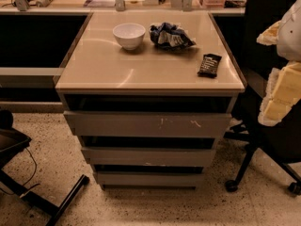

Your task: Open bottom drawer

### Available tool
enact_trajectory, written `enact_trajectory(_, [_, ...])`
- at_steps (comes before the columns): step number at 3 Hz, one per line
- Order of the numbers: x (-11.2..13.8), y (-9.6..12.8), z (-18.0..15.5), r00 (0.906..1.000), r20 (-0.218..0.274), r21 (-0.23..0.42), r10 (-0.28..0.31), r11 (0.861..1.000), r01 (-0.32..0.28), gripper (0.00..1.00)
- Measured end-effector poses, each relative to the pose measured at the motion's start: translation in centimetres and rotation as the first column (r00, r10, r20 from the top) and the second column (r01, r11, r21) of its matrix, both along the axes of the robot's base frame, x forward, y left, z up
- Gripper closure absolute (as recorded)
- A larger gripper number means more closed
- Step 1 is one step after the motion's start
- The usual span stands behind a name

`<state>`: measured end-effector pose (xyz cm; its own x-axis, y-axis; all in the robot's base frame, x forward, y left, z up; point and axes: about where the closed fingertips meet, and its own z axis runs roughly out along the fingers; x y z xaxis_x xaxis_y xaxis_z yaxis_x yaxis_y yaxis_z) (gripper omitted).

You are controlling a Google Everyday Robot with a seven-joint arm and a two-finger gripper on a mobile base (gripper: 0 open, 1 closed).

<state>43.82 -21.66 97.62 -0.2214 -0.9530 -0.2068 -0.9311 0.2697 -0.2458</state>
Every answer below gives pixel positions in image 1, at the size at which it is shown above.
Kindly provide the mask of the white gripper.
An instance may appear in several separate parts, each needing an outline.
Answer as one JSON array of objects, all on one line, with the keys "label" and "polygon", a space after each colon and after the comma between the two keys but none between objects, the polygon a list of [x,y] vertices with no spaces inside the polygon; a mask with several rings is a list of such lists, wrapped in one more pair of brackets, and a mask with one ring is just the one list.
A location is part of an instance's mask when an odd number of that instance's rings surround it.
[{"label": "white gripper", "polygon": [[[273,23],[257,37],[261,45],[276,45],[280,21]],[[281,70],[273,68],[268,77],[258,122],[264,126],[280,123],[301,99],[301,63],[289,61]]]}]

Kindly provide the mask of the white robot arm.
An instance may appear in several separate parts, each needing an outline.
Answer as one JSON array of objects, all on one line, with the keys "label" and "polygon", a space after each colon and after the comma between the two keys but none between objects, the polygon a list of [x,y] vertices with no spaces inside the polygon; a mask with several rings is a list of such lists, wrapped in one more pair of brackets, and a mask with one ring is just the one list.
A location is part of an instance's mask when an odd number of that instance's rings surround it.
[{"label": "white robot arm", "polygon": [[269,74],[258,122],[264,126],[280,123],[301,99],[301,0],[257,37],[257,43],[277,47],[277,54],[288,60]]}]

